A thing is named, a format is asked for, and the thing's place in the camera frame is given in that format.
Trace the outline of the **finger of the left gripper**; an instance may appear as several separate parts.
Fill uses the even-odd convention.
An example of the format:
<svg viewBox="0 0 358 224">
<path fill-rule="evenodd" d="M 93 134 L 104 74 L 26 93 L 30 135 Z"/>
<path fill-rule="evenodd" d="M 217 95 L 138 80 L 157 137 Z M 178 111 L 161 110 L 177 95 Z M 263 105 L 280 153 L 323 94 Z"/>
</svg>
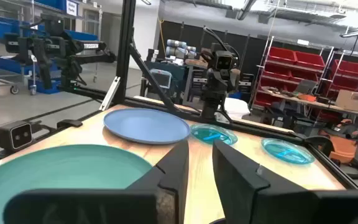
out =
<svg viewBox="0 0 358 224">
<path fill-rule="evenodd" d="M 223 114 L 222 105 L 224 104 L 225 95 L 219 94 L 216 99 L 216 111 L 214 113 L 216 120 L 225 120 L 226 117 Z"/>
<path fill-rule="evenodd" d="M 214 99 L 208 95 L 203 95 L 201 97 L 203 100 L 203 109 L 201 112 L 201 117 L 204 119 L 213 119 L 214 118 Z"/>
</svg>

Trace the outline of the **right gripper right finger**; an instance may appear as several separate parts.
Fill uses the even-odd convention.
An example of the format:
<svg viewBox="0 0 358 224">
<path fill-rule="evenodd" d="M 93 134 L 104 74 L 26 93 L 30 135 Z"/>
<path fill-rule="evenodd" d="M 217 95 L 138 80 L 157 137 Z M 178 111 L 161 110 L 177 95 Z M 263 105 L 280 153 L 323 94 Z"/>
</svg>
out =
<svg viewBox="0 0 358 224">
<path fill-rule="evenodd" d="M 213 171 L 226 223 L 358 223 L 358 190 L 307 190 L 219 140 Z"/>
</svg>

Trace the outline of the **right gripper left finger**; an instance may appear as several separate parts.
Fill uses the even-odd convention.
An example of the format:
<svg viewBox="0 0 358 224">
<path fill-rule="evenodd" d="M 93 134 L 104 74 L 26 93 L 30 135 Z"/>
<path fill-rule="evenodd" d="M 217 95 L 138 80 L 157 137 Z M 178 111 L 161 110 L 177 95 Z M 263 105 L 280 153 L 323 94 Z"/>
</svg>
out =
<svg viewBox="0 0 358 224">
<path fill-rule="evenodd" d="M 34 189 L 11 198 L 4 223 L 184 222 L 189 145 L 182 140 L 125 189 Z"/>
</svg>

